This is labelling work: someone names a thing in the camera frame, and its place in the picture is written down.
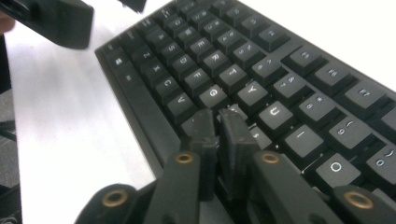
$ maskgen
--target brass screw hole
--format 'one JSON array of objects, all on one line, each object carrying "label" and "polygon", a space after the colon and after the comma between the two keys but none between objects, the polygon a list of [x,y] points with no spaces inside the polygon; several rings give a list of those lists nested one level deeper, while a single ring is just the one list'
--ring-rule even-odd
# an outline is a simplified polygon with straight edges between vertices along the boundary
[{"label": "brass screw hole", "polygon": [[344,197],[349,203],[361,209],[372,209],[374,207],[371,199],[356,191],[345,192]]},{"label": "brass screw hole", "polygon": [[127,199],[128,193],[125,189],[115,189],[102,198],[102,204],[106,207],[117,207],[125,203]]},{"label": "brass screw hole", "polygon": [[180,163],[189,163],[192,161],[192,156],[189,154],[181,154],[176,157],[176,161]]},{"label": "brass screw hole", "polygon": [[262,160],[268,163],[277,163],[279,162],[279,157],[271,153],[264,153],[262,154]]}]

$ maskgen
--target white table surface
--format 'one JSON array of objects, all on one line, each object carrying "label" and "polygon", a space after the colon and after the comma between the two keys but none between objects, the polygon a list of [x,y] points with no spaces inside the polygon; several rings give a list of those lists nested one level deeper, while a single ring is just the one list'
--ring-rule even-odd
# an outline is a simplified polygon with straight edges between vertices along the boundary
[{"label": "white table surface", "polygon": [[[95,7],[91,45],[58,47],[21,24],[6,35],[21,172],[24,223],[73,223],[91,196],[154,179],[93,51],[143,15],[116,0]],[[396,91],[392,1],[243,1]]]}]

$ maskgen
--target black key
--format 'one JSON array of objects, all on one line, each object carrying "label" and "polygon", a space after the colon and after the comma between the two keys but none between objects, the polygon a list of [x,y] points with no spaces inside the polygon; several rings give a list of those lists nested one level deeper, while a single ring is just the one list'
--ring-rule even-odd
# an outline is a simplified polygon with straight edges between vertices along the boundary
[{"label": "black key", "polygon": [[242,21],[237,29],[250,39],[253,39],[258,35],[263,29],[265,29],[268,24],[265,22],[264,17],[260,14],[254,14],[249,18]]},{"label": "black key", "polygon": [[234,0],[218,0],[212,4],[210,10],[222,17],[234,4]]},{"label": "black key", "polygon": [[295,159],[294,164],[299,168],[305,168],[326,149],[323,139],[306,125],[289,135],[285,143],[290,158]]},{"label": "black key", "polygon": [[266,87],[285,74],[286,70],[276,60],[266,57],[255,63],[250,73],[255,80]]},{"label": "black key", "polygon": [[370,180],[381,186],[387,192],[396,190],[396,147],[387,145],[382,147],[367,162],[367,175]]},{"label": "black key", "polygon": [[236,102],[249,116],[252,116],[271,100],[271,95],[256,81],[248,84],[235,95]]},{"label": "black key", "polygon": [[349,84],[353,76],[340,63],[330,62],[320,68],[311,79],[322,91],[334,95]]},{"label": "black key", "polygon": [[384,117],[381,118],[381,130],[382,133],[392,141],[396,143],[396,108],[393,108],[386,114]]},{"label": "black key", "polygon": [[372,132],[367,124],[350,116],[329,130],[335,148],[347,159],[351,159],[373,141]]},{"label": "black key", "polygon": [[259,47],[250,41],[233,51],[233,60],[243,69],[249,68],[263,57]]},{"label": "black key", "polygon": [[191,44],[200,39],[200,34],[191,26],[181,30],[177,35],[176,42],[184,49],[187,50]]},{"label": "black key", "polygon": [[264,150],[271,146],[271,139],[267,135],[265,135],[265,133],[259,127],[254,127],[252,130],[250,130],[250,133],[256,139],[257,144],[259,144],[259,148],[261,150]]},{"label": "black key", "polygon": [[186,27],[188,27],[186,21],[184,21],[181,17],[177,17],[170,20],[166,24],[165,29],[173,38],[176,38],[178,33],[180,33],[180,31]]},{"label": "black key", "polygon": [[294,124],[293,114],[280,102],[276,101],[258,117],[257,123],[273,137],[278,137]]},{"label": "black key", "polygon": [[318,69],[325,60],[314,47],[303,46],[284,60],[285,64],[301,76]]},{"label": "black key", "polygon": [[196,68],[197,64],[192,60],[192,58],[190,58],[189,55],[185,54],[172,63],[171,71],[172,75],[178,81],[181,81]]},{"label": "black key", "polygon": [[217,77],[230,65],[230,60],[219,50],[207,56],[202,62],[202,67],[212,78]]},{"label": "black key", "polygon": [[169,35],[161,28],[153,29],[153,31],[146,36],[146,39],[151,48],[156,52],[160,52],[163,47],[172,42]]},{"label": "black key", "polygon": [[151,88],[154,88],[162,79],[170,77],[170,74],[158,59],[152,59],[143,64],[142,73],[143,79],[145,79],[146,83],[148,83]]},{"label": "black key", "polygon": [[167,105],[172,99],[180,95],[183,90],[172,77],[168,77],[155,87],[155,92],[161,104]]},{"label": "black key", "polygon": [[196,62],[199,63],[214,50],[215,48],[212,43],[210,43],[206,38],[201,38],[190,46],[188,53]]},{"label": "black key", "polygon": [[274,89],[276,97],[286,105],[293,105],[310,91],[306,86],[305,80],[293,73],[282,77],[276,82]]},{"label": "black key", "polygon": [[230,28],[219,19],[211,21],[204,27],[204,33],[210,42],[214,42],[221,34],[228,31]]},{"label": "black key", "polygon": [[139,71],[141,71],[140,68],[144,63],[150,61],[153,58],[155,58],[155,55],[147,45],[143,46],[132,54],[132,62],[134,62],[134,66],[136,66]]},{"label": "black key", "polygon": [[145,18],[136,25],[137,32],[142,36],[146,36],[154,28],[158,28],[159,25],[152,18]]},{"label": "black key", "polygon": [[161,50],[161,59],[169,66],[176,58],[181,57],[183,54],[183,49],[176,42],[172,42]]},{"label": "black key", "polygon": [[228,10],[224,15],[224,20],[231,26],[236,27],[241,21],[247,18],[250,12],[247,7],[243,5],[236,5]]},{"label": "black key", "polygon": [[270,26],[259,33],[259,36],[255,41],[263,49],[268,52],[273,52],[289,39],[290,38],[285,34],[282,28],[278,26]]},{"label": "black key", "polygon": [[207,25],[215,17],[212,13],[208,12],[206,9],[201,9],[197,14],[191,17],[191,22],[195,29],[201,32],[204,26]]},{"label": "black key", "polygon": [[306,122],[315,129],[320,129],[338,114],[335,102],[321,93],[315,93],[299,105]]},{"label": "black key", "polygon": [[218,85],[214,85],[209,88],[198,98],[198,103],[201,107],[212,109],[215,113],[217,113],[218,110],[225,108],[230,104],[230,102],[230,98],[228,98]]},{"label": "black key", "polygon": [[153,18],[163,28],[176,16],[176,12],[171,7],[163,7],[153,15]]},{"label": "black key", "polygon": [[183,84],[190,97],[195,98],[213,85],[212,79],[202,68],[188,75]]},{"label": "black key", "polygon": [[249,81],[248,74],[236,64],[227,68],[217,77],[217,83],[229,95],[242,89]]},{"label": "black key", "polygon": [[361,172],[338,153],[321,157],[309,168],[309,174],[316,186],[325,193],[332,192],[338,186],[358,186],[362,182]]},{"label": "black key", "polygon": [[384,91],[372,83],[361,81],[345,93],[342,102],[345,107],[354,111],[356,116],[366,119],[387,100]]},{"label": "black key", "polygon": [[243,43],[245,43],[245,39],[243,39],[235,30],[227,31],[223,35],[219,36],[216,41],[218,48],[226,55],[233,53],[233,51],[236,48],[239,48]]},{"label": "black key", "polygon": [[181,93],[166,106],[166,112],[175,125],[179,125],[191,117],[196,110],[195,104],[186,93]]}]

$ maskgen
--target keyboard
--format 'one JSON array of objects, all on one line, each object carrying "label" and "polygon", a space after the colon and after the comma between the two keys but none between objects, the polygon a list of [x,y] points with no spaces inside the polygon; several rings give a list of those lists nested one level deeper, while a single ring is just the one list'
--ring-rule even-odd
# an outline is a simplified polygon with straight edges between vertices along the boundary
[{"label": "keyboard", "polygon": [[[323,197],[357,186],[396,210],[395,92],[253,8],[173,1],[95,54],[156,176],[196,112],[213,111],[219,135],[228,109]],[[223,181],[201,223],[245,222]]]}]

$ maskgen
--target keycap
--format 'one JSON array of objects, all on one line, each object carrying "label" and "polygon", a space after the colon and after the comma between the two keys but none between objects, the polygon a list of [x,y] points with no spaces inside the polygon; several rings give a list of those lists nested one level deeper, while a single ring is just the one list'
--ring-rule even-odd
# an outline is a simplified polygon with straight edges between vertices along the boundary
[{"label": "keycap", "polygon": [[372,129],[351,116],[333,126],[329,133],[336,149],[347,159],[351,159],[374,140]]},{"label": "keycap", "polygon": [[394,145],[386,145],[374,154],[367,162],[367,175],[373,182],[387,192],[394,193],[396,191],[396,147]]},{"label": "keycap", "polygon": [[218,86],[214,85],[198,97],[198,103],[203,108],[212,109],[215,113],[230,104],[230,98]]},{"label": "keycap", "polygon": [[211,77],[217,77],[230,65],[230,60],[219,50],[207,56],[202,62],[202,67]]},{"label": "keycap", "polygon": [[293,105],[310,92],[305,80],[294,73],[282,77],[274,84],[273,88],[276,97],[285,105]]},{"label": "keycap", "polygon": [[264,87],[269,86],[285,73],[286,70],[272,57],[265,57],[255,63],[250,70],[251,76]]},{"label": "keycap", "polygon": [[302,116],[314,129],[320,130],[338,115],[335,102],[321,93],[315,93],[299,105]]},{"label": "keycap", "polygon": [[248,69],[264,57],[259,47],[251,41],[233,51],[233,60],[243,69]]},{"label": "keycap", "polygon": [[355,115],[366,119],[387,102],[385,93],[373,83],[361,81],[346,92],[342,103],[355,111]]},{"label": "keycap", "polygon": [[179,81],[197,69],[195,61],[187,54],[176,59],[171,66],[172,75]]},{"label": "keycap", "polygon": [[196,110],[195,104],[186,93],[181,93],[166,106],[166,112],[175,125],[191,117]]},{"label": "keycap", "polygon": [[202,68],[199,68],[188,75],[184,79],[183,84],[189,96],[195,98],[213,86],[213,81]]},{"label": "keycap", "polygon": [[255,42],[268,52],[273,52],[290,38],[277,26],[270,26],[259,33]]},{"label": "keycap", "polygon": [[311,77],[311,80],[321,91],[329,95],[335,95],[353,80],[353,76],[350,75],[344,65],[330,62],[320,68]]},{"label": "keycap", "polygon": [[269,105],[257,119],[257,123],[272,137],[285,133],[295,122],[293,114],[279,101]]},{"label": "keycap", "polygon": [[325,193],[344,185],[359,185],[361,172],[338,153],[328,153],[316,161],[309,172],[316,186]]},{"label": "keycap", "polygon": [[285,64],[301,76],[306,76],[325,63],[319,51],[311,46],[303,46],[283,60]]},{"label": "keycap", "polygon": [[295,158],[294,164],[300,168],[305,168],[326,149],[324,140],[306,125],[286,137],[285,143],[291,158]]},{"label": "keycap", "polygon": [[245,87],[249,81],[248,74],[237,64],[233,64],[217,77],[217,83],[229,95]]},{"label": "keycap", "polygon": [[235,95],[235,100],[245,113],[252,116],[271,101],[271,95],[257,81],[253,81]]},{"label": "keycap", "polygon": [[180,95],[183,90],[178,86],[174,78],[168,77],[155,87],[155,92],[161,104],[167,105],[169,101]]}]

